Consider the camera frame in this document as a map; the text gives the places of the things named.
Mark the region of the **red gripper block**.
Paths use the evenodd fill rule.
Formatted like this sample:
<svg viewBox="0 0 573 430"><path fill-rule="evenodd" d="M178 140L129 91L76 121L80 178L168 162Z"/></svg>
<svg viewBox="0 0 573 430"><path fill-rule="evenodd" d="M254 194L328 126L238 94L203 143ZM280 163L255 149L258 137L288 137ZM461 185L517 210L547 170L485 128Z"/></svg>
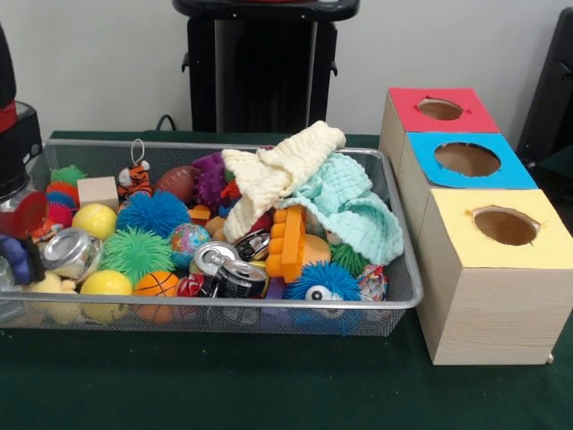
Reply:
<svg viewBox="0 0 573 430"><path fill-rule="evenodd" d="M46 277L39 248L30 236L44 225L47 213L47 197L38 191L19 192L1 203L1 234L26 239L28 284L43 281Z"/></svg>

